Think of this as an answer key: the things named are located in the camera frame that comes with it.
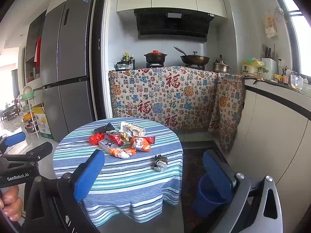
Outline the person's left hand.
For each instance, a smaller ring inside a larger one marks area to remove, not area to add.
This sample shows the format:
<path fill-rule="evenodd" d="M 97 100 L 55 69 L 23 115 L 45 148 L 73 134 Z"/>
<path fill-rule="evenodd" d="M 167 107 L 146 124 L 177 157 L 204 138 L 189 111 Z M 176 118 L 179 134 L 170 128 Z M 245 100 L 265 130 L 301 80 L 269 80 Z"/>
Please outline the person's left hand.
<path fill-rule="evenodd" d="M 19 221 L 22 217 L 23 201 L 19 198 L 19 187 L 10 186 L 1 196 L 1 209 L 10 221 Z"/>

